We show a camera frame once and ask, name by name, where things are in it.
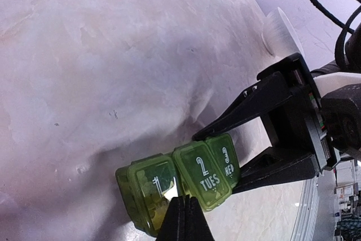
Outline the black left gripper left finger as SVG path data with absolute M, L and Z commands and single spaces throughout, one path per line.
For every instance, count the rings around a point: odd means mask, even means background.
M 164 220 L 157 234 L 158 241 L 185 240 L 185 204 L 184 197 L 174 197 L 169 203 Z

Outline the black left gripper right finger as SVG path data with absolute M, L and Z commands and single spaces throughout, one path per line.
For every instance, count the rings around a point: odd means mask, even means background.
M 215 241 L 196 197 L 184 201 L 184 240 Z

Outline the green pill organizer box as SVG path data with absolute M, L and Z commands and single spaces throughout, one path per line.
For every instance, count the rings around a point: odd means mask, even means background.
M 135 228 L 156 237 L 172 198 L 194 196 L 202 211 L 211 211 L 230 197 L 240 169 L 225 133 L 133 161 L 118 168 L 115 177 Z

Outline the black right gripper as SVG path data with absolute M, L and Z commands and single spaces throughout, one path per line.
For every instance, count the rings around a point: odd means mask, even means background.
M 257 79 L 219 118 L 192 136 L 194 141 L 203 141 L 264 115 L 261 120 L 274 147 L 240 167 L 240 180 L 232 193 L 303 181 L 332 171 L 340 154 L 327 134 L 320 94 L 302 55 L 294 53 L 270 65 Z

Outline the white bowl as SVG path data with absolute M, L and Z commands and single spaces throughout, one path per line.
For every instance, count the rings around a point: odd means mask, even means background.
M 285 12 L 277 7 L 265 18 L 261 38 L 267 51 L 278 58 L 294 53 L 304 55 L 298 35 Z

